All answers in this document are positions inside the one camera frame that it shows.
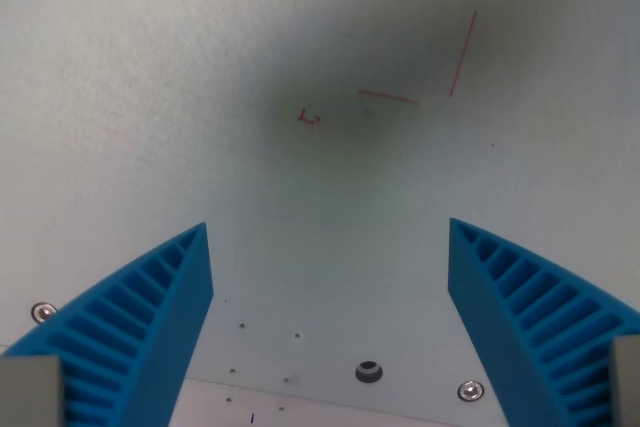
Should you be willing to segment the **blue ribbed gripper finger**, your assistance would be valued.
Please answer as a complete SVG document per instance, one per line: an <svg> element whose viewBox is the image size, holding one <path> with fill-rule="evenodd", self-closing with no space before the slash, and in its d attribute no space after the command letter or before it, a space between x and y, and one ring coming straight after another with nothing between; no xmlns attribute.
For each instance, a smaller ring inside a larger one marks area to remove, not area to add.
<svg viewBox="0 0 640 427"><path fill-rule="evenodd" d="M610 426L613 340L639 313L477 226L449 224L448 292L511 426Z"/></svg>
<svg viewBox="0 0 640 427"><path fill-rule="evenodd" d="M213 296L200 223L77 296L3 355L60 362L68 426L166 426Z"/></svg>

